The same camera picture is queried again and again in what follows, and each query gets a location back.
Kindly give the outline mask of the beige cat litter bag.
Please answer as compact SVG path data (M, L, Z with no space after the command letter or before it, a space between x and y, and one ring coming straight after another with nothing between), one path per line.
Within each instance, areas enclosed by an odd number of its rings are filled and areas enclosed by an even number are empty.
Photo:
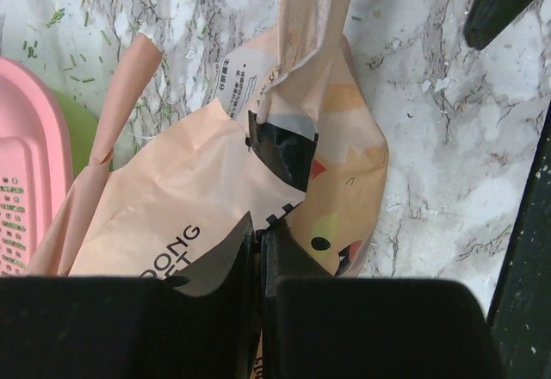
M130 107L160 62L144 35L108 92L90 161L25 272L165 279L243 217L288 224L333 276L357 276L377 222L388 145L357 82L350 0L279 0L274 27L222 58L207 104L109 168Z

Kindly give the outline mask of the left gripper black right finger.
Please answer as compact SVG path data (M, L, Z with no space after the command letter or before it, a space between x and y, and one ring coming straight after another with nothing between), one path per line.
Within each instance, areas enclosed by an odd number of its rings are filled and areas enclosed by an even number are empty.
M463 284L331 276L278 221L261 236L267 378L501 378Z

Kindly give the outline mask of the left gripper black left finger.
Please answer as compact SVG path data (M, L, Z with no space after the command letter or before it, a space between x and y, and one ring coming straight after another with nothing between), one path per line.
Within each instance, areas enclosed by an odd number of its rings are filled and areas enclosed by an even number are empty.
M248 377L258 343L254 244L245 215L215 248L164 280L4 278L2 377Z

